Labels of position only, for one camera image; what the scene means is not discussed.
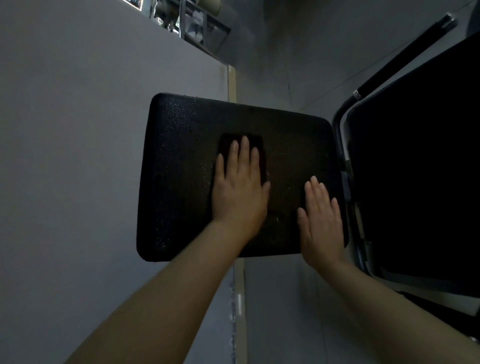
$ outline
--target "forearm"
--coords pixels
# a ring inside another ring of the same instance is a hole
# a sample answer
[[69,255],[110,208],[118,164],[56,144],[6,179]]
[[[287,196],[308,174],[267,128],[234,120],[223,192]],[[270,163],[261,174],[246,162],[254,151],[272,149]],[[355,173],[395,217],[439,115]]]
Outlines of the forearm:
[[385,363],[479,363],[470,339],[346,263],[323,272]]
[[134,293],[68,363],[182,363],[243,242],[211,223]]

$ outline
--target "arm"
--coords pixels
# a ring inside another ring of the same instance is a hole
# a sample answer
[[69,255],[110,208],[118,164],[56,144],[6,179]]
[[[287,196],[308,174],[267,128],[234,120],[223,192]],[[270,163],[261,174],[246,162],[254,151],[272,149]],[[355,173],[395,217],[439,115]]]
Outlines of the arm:
[[170,264],[117,308],[71,355],[73,363],[182,363],[224,275],[260,229],[270,183],[258,150],[234,142],[227,175],[216,160],[213,221]]
[[298,210],[302,255],[338,292],[382,363],[480,363],[480,347],[343,257],[338,202],[312,177]]

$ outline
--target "white wall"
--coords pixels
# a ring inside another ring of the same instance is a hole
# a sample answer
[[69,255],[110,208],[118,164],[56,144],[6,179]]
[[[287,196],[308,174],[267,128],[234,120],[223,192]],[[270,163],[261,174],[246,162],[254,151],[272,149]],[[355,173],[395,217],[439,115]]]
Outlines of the white wall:
[[[118,0],[0,12],[0,362],[60,363],[162,264],[135,249],[148,107],[226,67]],[[232,273],[187,362],[227,363]]]

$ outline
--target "hand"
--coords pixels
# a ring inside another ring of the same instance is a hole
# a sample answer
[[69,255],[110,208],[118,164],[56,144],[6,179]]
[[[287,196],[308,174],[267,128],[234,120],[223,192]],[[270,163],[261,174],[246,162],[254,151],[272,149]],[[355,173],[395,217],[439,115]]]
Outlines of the hand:
[[336,198],[328,196],[323,183],[313,176],[305,183],[307,213],[298,209],[300,245],[303,259],[320,274],[344,262],[343,229]]
[[227,175],[221,154],[216,159],[215,181],[212,193],[213,221],[224,223],[229,230],[246,244],[260,230],[267,216],[270,182],[261,185],[260,155],[252,149],[244,136],[239,145],[230,146]]

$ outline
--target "tiled floor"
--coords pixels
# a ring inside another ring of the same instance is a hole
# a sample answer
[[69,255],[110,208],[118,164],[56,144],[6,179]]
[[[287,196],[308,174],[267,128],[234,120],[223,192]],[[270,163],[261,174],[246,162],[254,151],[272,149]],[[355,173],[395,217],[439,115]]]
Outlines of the tiled floor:
[[[331,121],[358,86],[446,12],[458,27],[393,79],[462,40],[475,4],[224,0],[220,18],[232,33],[219,57],[237,68],[239,103]],[[374,362],[348,310],[300,255],[246,259],[245,286],[250,363]]]

